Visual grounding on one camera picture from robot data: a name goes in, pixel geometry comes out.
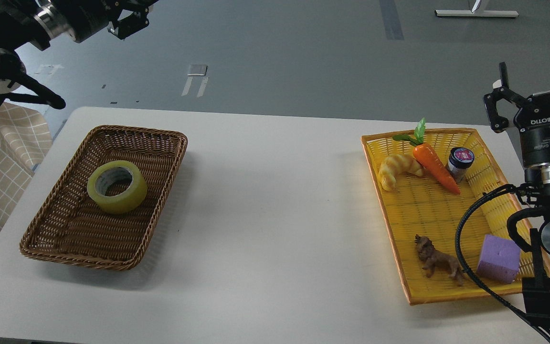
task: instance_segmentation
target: checkered cloth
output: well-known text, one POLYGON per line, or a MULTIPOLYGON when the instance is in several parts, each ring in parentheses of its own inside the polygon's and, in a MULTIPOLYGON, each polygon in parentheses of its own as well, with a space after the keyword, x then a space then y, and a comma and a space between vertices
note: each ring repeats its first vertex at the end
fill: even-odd
POLYGON ((7 103, 0 107, 0 231, 50 146, 40 113, 7 103))

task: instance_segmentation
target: orange carrot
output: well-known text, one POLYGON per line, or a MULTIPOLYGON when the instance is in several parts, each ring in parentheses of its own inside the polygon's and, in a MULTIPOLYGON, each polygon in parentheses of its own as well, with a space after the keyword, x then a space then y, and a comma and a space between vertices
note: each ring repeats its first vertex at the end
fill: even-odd
POLYGON ((417 160, 423 167, 436 178, 436 180, 441 183, 447 190, 451 191, 454 194, 460 194, 460 188, 455 182, 454 178, 451 176, 447 168, 441 163, 441 159, 438 158, 434 148, 428 143, 423 141, 423 133, 425 131, 426 119, 422 118, 417 127, 415 128, 415 138, 413 139, 410 135, 394 135, 393 139, 396 141, 408 141, 415 148, 413 149, 413 157, 417 160))

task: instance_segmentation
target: yellow plastic tray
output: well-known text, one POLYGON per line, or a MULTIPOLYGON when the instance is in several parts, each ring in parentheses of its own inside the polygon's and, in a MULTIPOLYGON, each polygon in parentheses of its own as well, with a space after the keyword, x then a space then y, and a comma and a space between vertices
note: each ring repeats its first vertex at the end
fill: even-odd
MULTIPOLYGON (((413 131, 397 131, 362 137, 364 152, 373 176, 375 189, 388 228, 391 248, 398 266, 404 294, 410 305, 454 301, 488 296, 470 279, 458 287, 445 270, 437 268, 432 278, 425 276, 423 263, 415 251, 415 235, 429 237, 437 250, 455 257, 454 237, 460 218, 483 192, 489 192, 507 183, 493 155, 475 129, 428 129, 425 142, 430 143, 441 161, 447 161, 453 147, 465 147, 475 154, 475 161, 460 183, 460 195, 448 192, 428 172, 424 177, 409 173, 397 176, 397 190, 382 189, 376 178, 382 160, 391 154, 410 154, 412 146, 393 141, 396 134, 412 135, 413 131)), ((461 248, 472 269, 476 269, 485 235, 492 234, 508 239, 507 218, 521 209, 512 194, 501 196, 480 207, 464 226, 461 248)), ((530 224, 519 222, 518 230, 529 239, 530 224)), ((545 259, 550 276, 550 260, 545 259)), ((532 277, 532 254, 521 252, 519 274, 511 284, 485 279, 486 284, 500 295, 521 292, 521 277, 532 277)))

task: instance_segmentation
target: wicker basket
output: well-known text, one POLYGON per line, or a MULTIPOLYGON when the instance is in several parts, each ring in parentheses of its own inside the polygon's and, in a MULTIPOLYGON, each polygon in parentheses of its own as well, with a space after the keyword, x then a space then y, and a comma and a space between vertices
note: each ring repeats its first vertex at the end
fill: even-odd
MULTIPOLYGON (((128 270, 146 252, 169 195, 188 139, 182 133, 100 126, 88 133, 20 242, 25 257, 95 269, 128 270), (103 213, 88 196, 92 172, 109 161, 137 165, 146 199, 122 215, 103 213)), ((124 191, 117 183, 109 192, 124 191)))
MULTIPOLYGON (((474 152, 475 161, 460 183, 461 194, 448 192, 429 173, 422 178, 408 173, 399 174, 397 190, 385 191, 376 178, 382 160, 390 154, 410 154, 413 148, 406 142, 391 139, 396 134, 412 135, 413 131, 363 136, 362 144, 406 298, 411 305, 415 305, 488 296, 469 279, 463 287, 458 287, 443 270, 437 269, 432 278, 426 278, 423 263, 415 251, 414 237, 416 234, 425 235, 438 250, 455 256, 454 237, 460 218, 483 192, 504 185, 506 178, 476 130, 428 129, 425 142, 434 147, 441 161, 447 161, 453 147, 465 147, 474 152)), ((475 269, 478 264, 485 235, 508 238, 506 220, 519 209, 521 206, 517 199, 509 194, 483 205, 468 220, 462 232, 461 248, 472 268, 475 269)), ((527 220, 518 224, 519 232, 526 240, 529 239, 529 228, 527 220)), ((544 261, 550 275, 550 260, 544 261)), ((486 279, 487 285, 498 294, 521 292, 521 277, 533 276, 532 254, 522 252, 520 265, 513 283, 502 284, 486 279)))

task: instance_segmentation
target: metal stand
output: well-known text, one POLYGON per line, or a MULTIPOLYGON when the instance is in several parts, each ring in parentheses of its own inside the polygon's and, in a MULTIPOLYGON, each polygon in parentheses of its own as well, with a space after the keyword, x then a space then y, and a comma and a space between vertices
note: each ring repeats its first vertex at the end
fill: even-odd
POLYGON ((493 17, 517 18, 517 11, 486 11, 489 0, 476 0, 471 10, 434 10, 437 17, 493 17))

